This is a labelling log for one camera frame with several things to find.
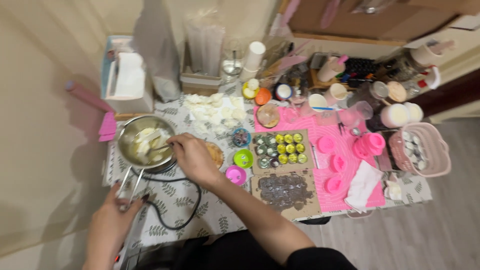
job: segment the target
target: metal spoon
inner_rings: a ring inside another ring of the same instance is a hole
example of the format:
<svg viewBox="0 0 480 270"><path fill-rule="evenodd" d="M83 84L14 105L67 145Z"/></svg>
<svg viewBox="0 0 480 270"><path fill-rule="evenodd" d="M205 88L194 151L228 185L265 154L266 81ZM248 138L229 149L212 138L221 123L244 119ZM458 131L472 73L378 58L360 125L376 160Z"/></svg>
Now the metal spoon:
<svg viewBox="0 0 480 270"><path fill-rule="evenodd" d="M147 151L146 156L150 155L150 153L151 153L152 151L159 151L159 150L162 150L162 149L165 149L165 148L170 148L170 147L172 147L172 144L166 144L166 145L164 145L164 146L162 146L162 147L160 147L160 148L150 148L150 149Z"/></svg>

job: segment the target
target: black power cord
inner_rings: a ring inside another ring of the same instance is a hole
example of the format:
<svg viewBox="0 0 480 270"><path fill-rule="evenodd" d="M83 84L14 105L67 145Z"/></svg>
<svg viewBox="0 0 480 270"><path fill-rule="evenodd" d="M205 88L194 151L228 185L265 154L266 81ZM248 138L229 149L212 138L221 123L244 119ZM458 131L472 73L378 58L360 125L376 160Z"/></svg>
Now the black power cord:
<svg viewBox="0 0 480 270"><path fill-rule="evenodd" d="M139 173L136 172L135 169L133 169L133 168L132 168L132 172L136 176L139 175ZM197 203L195 203L195 207L193 208L192 215L187 219L187 221L184 224L182 224L178 227L170 227L170 226L165 224L165 222L162 219L162 215L160 215L160 209L158 208L158 206L155 203L153 203L152 201L146 201L145 203L154 208L154 210L156 212L156 215L158 216L158 220L160 220L160 223L162 224L162 226L164 226L165 228L167 228L169 230L177 231L177 230L183 229L183 228L185 228L185 226L188 225L188 223L190 223L190 221L192 221L192 219L195 217L195 213L197 212L198 206L200 205L200 201L202 200L202 190L197 183L188 179L187 177L183 177L183 178L179 178L179 179L172 179L172 180L160 180L160 179L155 179L155 178L151 178L151 177L142 175L142 179L148 180L148 181L153 181L153 182L162 182L162 183L171 183L171 182L178 182L178 181L190 181L197 188L197 192L198 192Z"/></svg>

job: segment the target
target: fingernail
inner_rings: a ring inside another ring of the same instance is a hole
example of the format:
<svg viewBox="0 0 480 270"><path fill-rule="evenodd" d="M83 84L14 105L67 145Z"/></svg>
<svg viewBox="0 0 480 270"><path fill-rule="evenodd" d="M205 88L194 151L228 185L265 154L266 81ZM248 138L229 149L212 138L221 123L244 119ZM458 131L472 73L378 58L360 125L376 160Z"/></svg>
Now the fingernail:
<svg viewBox="0 0 480 270"><path fill-rule="evenodd" d="M150 194L145 194L143 197L142 197L142 203L146 203L148 201L148 197L150 197Z"/></svg>

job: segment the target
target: pink silicone mat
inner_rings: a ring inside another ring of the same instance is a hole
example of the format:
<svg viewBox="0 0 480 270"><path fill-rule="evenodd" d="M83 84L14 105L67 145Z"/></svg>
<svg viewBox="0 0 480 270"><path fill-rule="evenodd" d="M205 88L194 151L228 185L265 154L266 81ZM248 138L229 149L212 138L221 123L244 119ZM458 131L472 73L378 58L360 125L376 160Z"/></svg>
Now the pink silicone mat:
<svg viewBox="0 0 480 270"><path fill-rule="evenodd" d="M253 109L253 113L257 112L258 107ZM315 118L312 117L303 117L298 119L295 123L288 123L283 119L283 110L285 108L278 107L278 112L280 113L280 122L274 128L265 128L261 126L256 117L255 120L255 131L256 132L268 132L268 131L283 131L283 130L295 130L295 129L308 129L308 139L311 144L314 146L318 138L324 135L331 135L337 139L337 147L334 152L329 154L320 153L315 146L315 151L317 152L318 163L320 169L313 169L313 176L315 178L315 187L318 195L318 202L320 203L320 208L322 212L331 212L338 210L347 210L352 209L348 206L343 200L347 197L348 189L350 188L350 182L352 181L355 172L357 171L360 165L360 159L356 158L351 149L353 142L355 141L355 136L350 134L349 129L345 129L347 134L340 135L338 127L336 125L331 126L318 126ZM366 131L365 123L361 123L358 128L363 132ZM334 173L329 169L330 158L334 154L342 154L347 160L347 168L345 171L340 173ZM373 157L370 157L366 160L370 165L375 166L375 160ZM325 181L331 177L339 176L345 181L345 185L336 194L330 194L325 191ZM385 205L385 198L382 192L382 183L373 189L372 195L368 198L367 207L376 207Z"/></svg>

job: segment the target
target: tablecloth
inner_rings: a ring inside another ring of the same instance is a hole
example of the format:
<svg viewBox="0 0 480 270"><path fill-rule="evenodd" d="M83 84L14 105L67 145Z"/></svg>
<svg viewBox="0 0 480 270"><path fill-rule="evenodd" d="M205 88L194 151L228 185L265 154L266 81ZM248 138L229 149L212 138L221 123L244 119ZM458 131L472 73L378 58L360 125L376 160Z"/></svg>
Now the tablecloth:
<svg viewBox="0 0 480 270"><path fill-rule="evenodd" d="M233 95L235 97L241 96L240 91L241 86L239 82L221 86L219 90L220 93L225 93L227 96ZM205 139L206 141L216 143L224 151L225 161L220 168L220 171L224 172L227 167L233 164L233 154L240 149L232 143L232 130L228 130L228 132L219 136L198 134L193 128L188 109L182 107L184 98L184 95L182 95L179 100L173 102L157 102L155 104L155 114L169 120L175 127L177 133L189 132L199 138ZM244 106L247 112L247 117L241 126L250 132L254 132L253 103L245 99ZM112 185L116 180L122 180L127 168L128 165L117 152L115 144L109 142L103 184ZM246 171L247 177L250 179L252 171ZM178 166L163 174L147 175L156 179L178 179L185 176ZM136 176L131 173L129 178L136 179ZM384 206L372 209L390 208L432 199L428 183L424 177L402 172L399 175L399 179L403 191L403 200L392 201L387 199ZM242 188L250 192L250 181L247 181L242 185ZM169 226L179 226L189 218L198 196L196 188L187 181L175 183L141 181L137 190L137 195L142 196L146 193L150 193L150 200L154 201L160 208L162 217ZM351 212L353 212L353 210L324 212L321 215L308 216L296 219L296 221ZM185 228L178 231L170 231L161 226L154 210L152 208L143 207L140 210L138 219L134 221L132 237L129 244L131 245L130 248L136 248L206 235L230 233L245 229L245 225L221 199L211 192L202 189L202 200L195 217Z"/></svg>

